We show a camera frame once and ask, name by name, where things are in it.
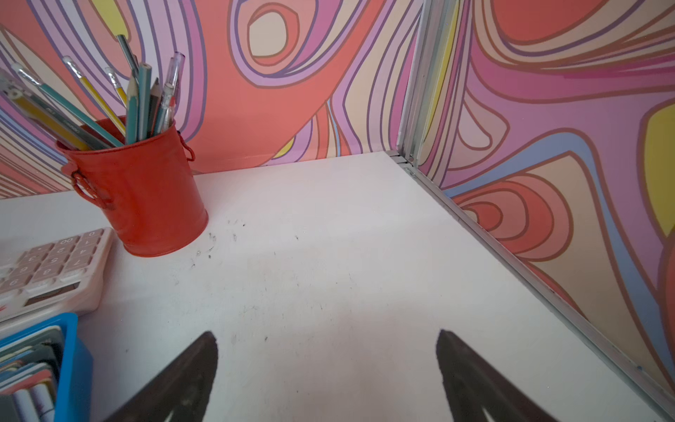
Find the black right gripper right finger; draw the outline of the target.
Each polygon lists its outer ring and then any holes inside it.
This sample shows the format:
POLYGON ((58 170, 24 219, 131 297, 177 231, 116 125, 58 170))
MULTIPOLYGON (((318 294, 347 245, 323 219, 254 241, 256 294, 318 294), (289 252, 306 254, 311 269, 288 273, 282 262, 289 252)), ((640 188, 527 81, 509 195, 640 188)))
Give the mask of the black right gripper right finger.
POLYGON ((436 357, 454 421, 555 419, 454 332, 439 332, 436 357))

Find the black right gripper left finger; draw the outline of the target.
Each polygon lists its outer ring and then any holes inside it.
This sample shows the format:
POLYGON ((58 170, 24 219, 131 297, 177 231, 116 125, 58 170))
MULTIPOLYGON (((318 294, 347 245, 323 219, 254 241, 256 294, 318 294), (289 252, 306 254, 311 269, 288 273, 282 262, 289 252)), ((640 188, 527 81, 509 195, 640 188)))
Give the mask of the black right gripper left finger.
POLYGON ((202 421, 218 365, 212 332, 203 332, 109 421, 202 421))

